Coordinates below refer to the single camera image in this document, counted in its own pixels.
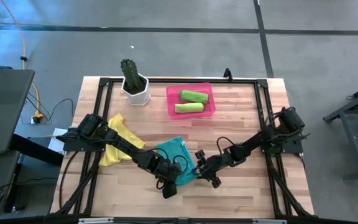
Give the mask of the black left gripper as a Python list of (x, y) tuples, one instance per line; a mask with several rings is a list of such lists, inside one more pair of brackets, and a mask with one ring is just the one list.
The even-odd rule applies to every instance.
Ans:
[(175, 196), (177, 194), (176, 175), (182, 174), (180, 163), (163, 157), (154, 157), (153, 166), (153, 173), (157, 179), (156, 186), (163, 187), (163, 198)]

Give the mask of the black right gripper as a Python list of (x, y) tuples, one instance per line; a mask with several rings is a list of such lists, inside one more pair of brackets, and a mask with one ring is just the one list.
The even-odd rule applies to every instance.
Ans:
[(195, 157), (198, 160), (198, 178), (210, 180), (213, 188), (218, 188), (221, 185), (221, 180), (219, 177), (216, 176), (216, 173), (220, 169), (223, 169), (232, 163), (231, 154), (216, 154), (209, 158), (205, 158), (204, 150), (200, 149), (195, 152)]

